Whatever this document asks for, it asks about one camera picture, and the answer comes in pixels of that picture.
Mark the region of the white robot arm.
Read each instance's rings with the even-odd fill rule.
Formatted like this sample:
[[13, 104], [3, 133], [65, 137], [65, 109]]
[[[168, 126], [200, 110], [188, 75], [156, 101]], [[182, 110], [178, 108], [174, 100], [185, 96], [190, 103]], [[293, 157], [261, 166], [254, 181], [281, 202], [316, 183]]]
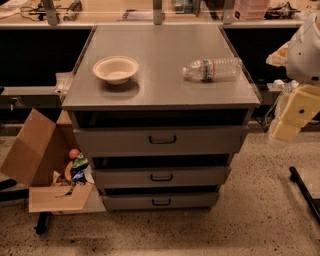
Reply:
[[311, 14], [266, 63], [285, 67], [287, 77], [298, 83], [280, 96], [269, 128], [271, 140], [291, 142], [320, 112], [320, 12]]

